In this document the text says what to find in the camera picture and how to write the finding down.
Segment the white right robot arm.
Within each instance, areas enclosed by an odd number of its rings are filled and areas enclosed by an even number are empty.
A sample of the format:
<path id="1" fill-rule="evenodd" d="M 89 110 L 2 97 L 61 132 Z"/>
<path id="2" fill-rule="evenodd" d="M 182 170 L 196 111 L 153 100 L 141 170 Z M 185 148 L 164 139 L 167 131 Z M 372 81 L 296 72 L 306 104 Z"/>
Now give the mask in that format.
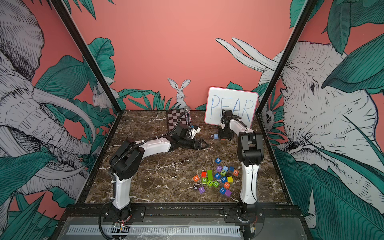
<path id="1" fill-rule="evenodd" d="M 237 137 L 238 159 L 242 165 L 241 202 L 244 205 L 254 205 L 257 200 L 257 175 L 264 159 L 263 135 L 247 127 L 242 119 L 230 110 L 222 110 L 220 139 L 231 140 Z"/>

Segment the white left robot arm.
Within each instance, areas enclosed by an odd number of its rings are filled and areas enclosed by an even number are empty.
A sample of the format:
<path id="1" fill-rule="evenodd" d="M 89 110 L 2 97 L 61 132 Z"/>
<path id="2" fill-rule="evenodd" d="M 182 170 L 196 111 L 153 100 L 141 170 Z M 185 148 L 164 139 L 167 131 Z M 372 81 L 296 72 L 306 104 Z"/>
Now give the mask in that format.
<path id="1" fill-rule="evenodd" d="M 124 141 L 110 159 L 109 175 L 114 188 L 112 205 L 115 209 L 121 211 L 129 206 L 131 181 L 144 158 L 169 153 L 178 148 L 198 151 L 209 148 L 206 141 L 196 138 L 200 130 L 197 126 L 179 123 L 164 135 L 141 141 Z"/>

